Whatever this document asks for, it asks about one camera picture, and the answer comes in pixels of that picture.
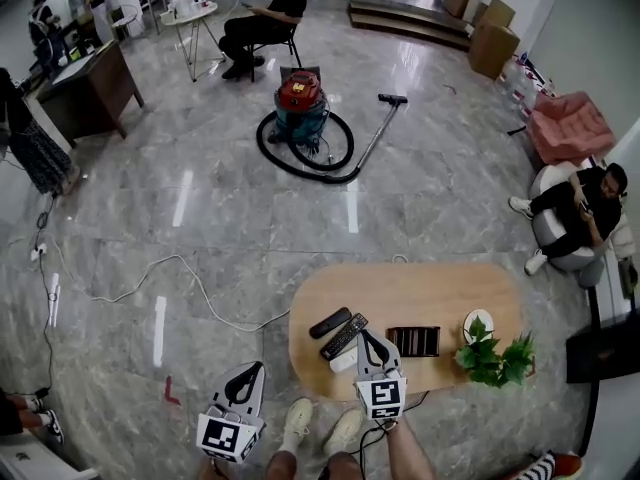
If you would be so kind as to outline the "white low bench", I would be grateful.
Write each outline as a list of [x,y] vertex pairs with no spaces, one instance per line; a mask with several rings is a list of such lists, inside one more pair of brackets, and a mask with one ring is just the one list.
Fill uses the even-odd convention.
[[632,302],[623,295],[615,254],[608,250],[601,260],[604,268],[596,285],[600,322],[605,325],[621,323],[630,316]]

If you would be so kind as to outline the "white remote control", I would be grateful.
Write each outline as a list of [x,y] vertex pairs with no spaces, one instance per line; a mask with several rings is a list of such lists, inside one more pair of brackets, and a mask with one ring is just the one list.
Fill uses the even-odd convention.
[[334,373],[340,373],[353,366],[356,366],[357,362],[358,351],[357,348],[354,347],[332,359],[329,362],[329,366]]

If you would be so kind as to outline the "black rounded slim remote control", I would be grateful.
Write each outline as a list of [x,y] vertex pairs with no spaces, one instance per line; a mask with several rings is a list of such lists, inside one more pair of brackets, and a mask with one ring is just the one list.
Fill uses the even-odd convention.
[[329,332],[348,322],[351,318],[351,311],[347,307],[342,307],[312,326],[309,329],[309,335],[313,339],[320,339]]

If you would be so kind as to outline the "person's right beige shoe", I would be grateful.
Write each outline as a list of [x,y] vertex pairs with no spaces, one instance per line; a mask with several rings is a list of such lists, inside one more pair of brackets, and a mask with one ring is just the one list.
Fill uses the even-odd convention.
[[349,409],[344,412],[324,444],[324,454],[331,457],[346,452],[359,434],[363,421],[364,413],[361,409]]

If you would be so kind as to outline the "olive bag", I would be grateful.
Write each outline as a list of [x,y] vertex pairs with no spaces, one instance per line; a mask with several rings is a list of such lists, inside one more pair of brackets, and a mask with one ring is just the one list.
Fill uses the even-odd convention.
[[631,299],[638,285],[638,271],[634,266],[631,257],[624,258],[618,262],[621,290],[625,299]]

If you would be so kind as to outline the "person's beige shoe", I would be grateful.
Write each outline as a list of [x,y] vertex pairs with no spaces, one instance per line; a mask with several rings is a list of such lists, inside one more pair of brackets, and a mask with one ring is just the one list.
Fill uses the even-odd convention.
[[346,452],[359,434],[363,421],[364,413],[361,409],[349,409],[344,412],[324,444],[324,454],[331,457]]
[[296,454],[309,433],[312,416],[313,403],[306,397],[299,398],[290,406],[284,422],[280,451]]

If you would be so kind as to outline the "white beanbag seat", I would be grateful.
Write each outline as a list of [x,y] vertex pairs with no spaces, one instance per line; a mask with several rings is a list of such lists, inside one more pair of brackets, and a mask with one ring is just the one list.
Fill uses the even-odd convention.
[[[557,165],[547,165],[536,175],[530,189],[529,198],[534,199],[552,186],[567,181],[570,174],[582,169],[571,162]],[[553,210],[545,210],[537,214],[532,221],[533,232],[539,246],[546,246],[555,242],[566,234],[565,228]],[[550,258],[549,262],[557,269],[571,272],[580,271],[605,254],[609,241],[605,240],[597,248],[581,247],[571,254]]]

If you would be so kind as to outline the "white side table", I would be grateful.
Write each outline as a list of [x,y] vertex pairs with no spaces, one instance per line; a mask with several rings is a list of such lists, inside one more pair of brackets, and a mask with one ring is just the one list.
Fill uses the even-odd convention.
[[[177,49],[182,53],[192,82],[196,82],[208,70],[216,68],[227,60],[208,23],[208,19],[217,9],[218,5],[214,2],[176,0],[160,15],[161,24],[175,32],[178,41]],[[216,55],[205,57],[198,53],[201,32],[204,32],[212,41]]]

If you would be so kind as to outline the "person's right forearm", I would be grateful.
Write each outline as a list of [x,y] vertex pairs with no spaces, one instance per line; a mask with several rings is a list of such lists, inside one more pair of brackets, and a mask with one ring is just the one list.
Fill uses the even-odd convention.
[[435,470],[404,416],[386,434],[392,480],[436,480]]

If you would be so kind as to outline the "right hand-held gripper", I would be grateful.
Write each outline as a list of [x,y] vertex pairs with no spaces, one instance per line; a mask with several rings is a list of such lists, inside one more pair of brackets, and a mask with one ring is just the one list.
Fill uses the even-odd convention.
[[375,331],[357,337],[354,386],[366,416],[372,421],[397,420],[406,403],[407,378],[396,346]]

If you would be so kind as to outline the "white box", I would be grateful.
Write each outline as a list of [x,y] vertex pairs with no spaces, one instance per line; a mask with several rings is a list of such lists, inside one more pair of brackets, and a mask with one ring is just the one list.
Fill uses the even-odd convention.
[[75,469],[29,432],[0,436],[0,480],[96,480],[89,468]]

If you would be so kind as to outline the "black white striped blanket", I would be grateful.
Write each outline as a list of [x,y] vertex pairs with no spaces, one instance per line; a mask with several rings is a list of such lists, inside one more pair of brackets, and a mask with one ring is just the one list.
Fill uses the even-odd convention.
[[547,452],[511,480],[552,480],[555,469],[556,457],[553,452]]

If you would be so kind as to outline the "oval wooden coffee table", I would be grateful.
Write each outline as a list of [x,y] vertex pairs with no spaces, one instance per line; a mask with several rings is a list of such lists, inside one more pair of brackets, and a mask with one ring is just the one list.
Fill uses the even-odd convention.
[[315,271],[295,293],[289,313],[289,355],[302,385],[312,393],[346,402],[356,397],[351,368],[333,372],[320,355],[325,338],[310,328],[346,307],[362,314],[369,329],[437,326],[436,358],[406,358],[402,368],[408,391],[417,394],[449,388],[468,378],[454,360],[463,346],[463,323],[483,309],[493,319],[503,351],[522,332],[520,299],[508,272],[492,263],[335,264]]

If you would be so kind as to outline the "person's left forearm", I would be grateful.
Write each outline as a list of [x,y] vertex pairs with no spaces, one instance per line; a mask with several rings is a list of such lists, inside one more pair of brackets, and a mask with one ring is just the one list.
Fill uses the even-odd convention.
[[232,480],[229,463],[205,457],[201,462],[198,480]]

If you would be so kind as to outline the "dark brown remote holder box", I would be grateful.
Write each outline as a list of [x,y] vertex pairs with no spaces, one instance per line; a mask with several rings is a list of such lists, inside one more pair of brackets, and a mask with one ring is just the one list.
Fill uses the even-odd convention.
[[386,337],[399,351],[401,357],[432,358],[440,351],[440,327],[393,327],[386,330]]

